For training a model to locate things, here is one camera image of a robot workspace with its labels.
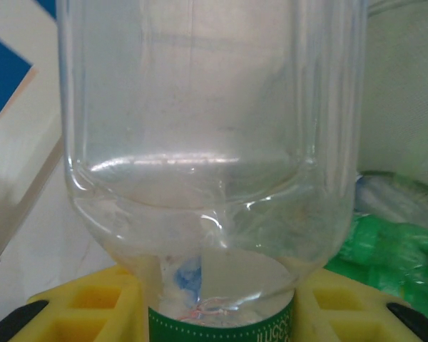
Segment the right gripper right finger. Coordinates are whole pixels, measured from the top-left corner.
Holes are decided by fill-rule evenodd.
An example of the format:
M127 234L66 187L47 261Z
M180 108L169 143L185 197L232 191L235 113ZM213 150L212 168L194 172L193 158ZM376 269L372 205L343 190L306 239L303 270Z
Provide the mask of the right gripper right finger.
M428 318L396 296L321 269L294 296L293 341L428 341Z

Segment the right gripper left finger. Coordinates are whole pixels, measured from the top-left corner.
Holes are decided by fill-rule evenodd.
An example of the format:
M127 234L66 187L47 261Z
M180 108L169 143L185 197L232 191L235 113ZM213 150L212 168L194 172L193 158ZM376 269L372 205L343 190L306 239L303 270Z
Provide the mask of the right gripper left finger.
M140 282L120 266L32 296L0 321L0 341L144 341Z

